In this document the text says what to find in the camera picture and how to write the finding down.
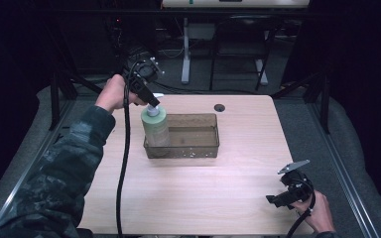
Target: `cable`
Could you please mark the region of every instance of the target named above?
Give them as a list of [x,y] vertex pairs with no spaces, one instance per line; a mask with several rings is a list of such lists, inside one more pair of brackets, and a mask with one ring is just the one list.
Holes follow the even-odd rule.
[[140,61],[137,61],[132,65],[126,77],[124,96],[123,96],[123,110],[125,113],[125,149],[123,153],[122,170],[120,171],[119,183],[117,185],[117,194],[116,194],[116,225],[117,225],[117,233],[119,238],[124,237],[123,231],[122,231],[122,220],[120,216],[120,211],[121,211],[123,181],[125,180],[126,166],[128,164],[129,148],[131,144],[131,122],[130,122],[130,116],[129,116],[129,81],[131,77],[133,76],[133,71],[135,70],[135,66],[138,63],[140,63]]
[[315,196],[315,191],[307,182],[300,180],[300,179],[293,179],[293,180],[301,182],[309,188],[309,190],[312,193],[312,200],[311,200],[311,204],[309,205],[308,209],[299,217],[299,219],[296,220],[296,222],[293,224],[292,228],[290,228],[289,232],[287,233],[286,238],[291,238],[293,236],[293,233],[296,231],[296,229],[299,227],[299,225],[302,224],[302,222],[306,219],[306,217],[311,215],[311,213],[314,209],[315,203],[317,202],[317,197]]

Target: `metal stand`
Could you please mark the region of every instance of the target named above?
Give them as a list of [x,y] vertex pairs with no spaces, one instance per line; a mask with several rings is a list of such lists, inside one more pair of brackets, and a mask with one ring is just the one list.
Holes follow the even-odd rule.
[[182,84],[190,83],[191,57],[190,57],[190,38],[188,34],[188,18],[184,18],[184,66],[182,68]]
[[333,72],[335,65],[340,61],[343,51],[345,49],[346,33],[341,33],[336,36],[332,46],[329,49],[329,54],[324,60],[322,69],[302,80],[292,83],[290,86],[278,91],[271,95],[272,98],[277,99],[288,93],[294,91],[300,86],[309,84],[308,90],[303,95],[306,103],[314,103],[317,101],[318,96],[321,94],[320,101],[320,117],[319,121],[323,129],[329,134],[327,125],[328,108],[329,108],[329,76]]

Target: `gray carpet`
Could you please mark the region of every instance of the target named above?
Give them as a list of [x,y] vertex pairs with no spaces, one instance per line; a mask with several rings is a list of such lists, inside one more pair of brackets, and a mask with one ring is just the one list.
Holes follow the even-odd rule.
[[[214,84],[215,91],[207,91],[209,59],[204,57],[207,54],[204,48],[201,48],[200,51],[197,51],[198,49],[193,51],[189,85],[181,84],[183,56],[176,58],[159,57],[160,65],[166,72],[166,76],[158,82],[180,89],[176,91],[179,93],[259,93],[269,95],[279,90],[280,79],[291,48],[292,44],[289,42],[276,41],[266,69],[270,84],[261,87],[258,92],[253,90],[255,80],[219,80]],[[172,93],[170,90],[160,88],[154,84],[151,84],[150,87],[155,92]],[[80,92],[80,97],[74,102],[56,135],[48,132],[51,125],[50,91],[46,88],[38,94],[41,106],[36,119],[0,182],[0,211],[36,155],[39,155],[43,148],[51,144],[59,133],[65,133],[67,131],[66,127],[77,119],[84,108],[90,105],[96,97],[93,92],[81,85],[77,85],[77,89]],[[312,114],[312,106],[305,104],[300,99],[301,92],[296,92],[285,99],[275,100],[294,161],[311,160],[310,164],[303,167],[303,172],[312,180],[315,188],[328,197],[336,229],[342,237],[364,237],[343,186],[336,176],[335,167],[331,162],[332,155],[323,139],[321,128],[316,123],[317,118]],[[70,109],[69,106],[70,104],[67,103],[65,108]],[[364,202],[378,235],[381,237],[381,197],[364,170],[361,146],[355,130],[352,128],[343,108],[333,100],[331,100],[329,110],[329,129],[330,138],[335,144],[361,200]],[[96,235],[95,237],[113,236]]]

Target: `person's left hand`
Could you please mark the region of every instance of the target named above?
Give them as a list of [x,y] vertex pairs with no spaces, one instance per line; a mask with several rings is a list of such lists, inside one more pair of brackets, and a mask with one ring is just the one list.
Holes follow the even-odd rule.
[[[107,80],[107,83],[98,96],[95,105],[107,110],[110,113],[113,113],[115,109],[123,108],[124,88],[124,78],[119,74],[113,75],[112,78]],[[132,92],[129,93],[129,103],[139,105],[147,104]]]

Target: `black tripod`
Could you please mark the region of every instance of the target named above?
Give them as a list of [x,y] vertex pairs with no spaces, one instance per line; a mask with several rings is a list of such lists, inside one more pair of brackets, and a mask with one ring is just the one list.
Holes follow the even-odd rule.
[[318,72],[296,81],[288,87],[271,95],[273,99],[280,98],[294,91],[300,86],[308,84],[309,87],[303,98],[306,103],[314,103],[317,101],[321,94],[320,100],[320,117],[319,121],[325,132],[328,134],[329,129],[327,125],[328,108],[329,108],[329,76],[334,71],[336,65],[341,60],[341,56],[345,49],[346,34],[340,34],[334,37],[332,45],[329,48],[329,53],[325,57],[322,67]]

